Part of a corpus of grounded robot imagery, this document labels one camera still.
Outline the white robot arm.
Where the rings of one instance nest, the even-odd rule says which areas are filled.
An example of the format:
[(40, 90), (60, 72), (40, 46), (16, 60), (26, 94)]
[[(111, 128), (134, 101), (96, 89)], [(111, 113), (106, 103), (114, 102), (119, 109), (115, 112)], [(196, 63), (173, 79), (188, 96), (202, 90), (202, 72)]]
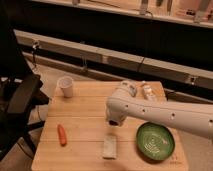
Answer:
[(111, 125), (122, 126), (129, 116), (213, 139), (213, 105), (149, 101), (136, 98), (136, 94), (134, 82), (118, 84), (106, 100), (106, 120)]

